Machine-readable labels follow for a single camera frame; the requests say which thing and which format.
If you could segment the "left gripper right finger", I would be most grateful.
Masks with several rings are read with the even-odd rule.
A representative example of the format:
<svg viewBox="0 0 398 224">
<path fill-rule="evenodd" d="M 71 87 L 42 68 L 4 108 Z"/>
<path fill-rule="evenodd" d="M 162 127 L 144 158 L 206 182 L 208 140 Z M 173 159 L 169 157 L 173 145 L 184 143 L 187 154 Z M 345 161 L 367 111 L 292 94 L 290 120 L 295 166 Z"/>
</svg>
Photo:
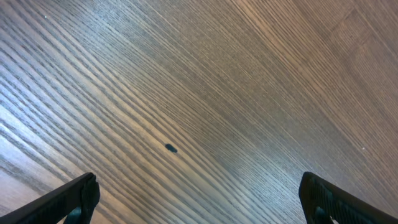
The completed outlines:
<svg viewBox="0 0 398 224">
<path fill-rule="evenodd" d="M 397 224 L 397 218 L 312 172 L 303 173 L 298 195 L 308 224 Z"/>
</svg>

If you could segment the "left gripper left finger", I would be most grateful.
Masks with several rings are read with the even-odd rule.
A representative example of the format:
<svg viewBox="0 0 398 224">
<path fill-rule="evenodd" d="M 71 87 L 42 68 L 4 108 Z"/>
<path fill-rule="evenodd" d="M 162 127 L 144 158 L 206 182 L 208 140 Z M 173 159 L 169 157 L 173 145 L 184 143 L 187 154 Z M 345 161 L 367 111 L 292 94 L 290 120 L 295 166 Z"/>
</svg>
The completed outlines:
<svg viewBox="0 0 398 224">
<path fill-rule="evenodd" d="M 1 217 L 1 223 L 41 224 L 63 220 L 89 224 L 99 200 L 99 183 L 96 176 L 88 172 Z"/>
</svg>

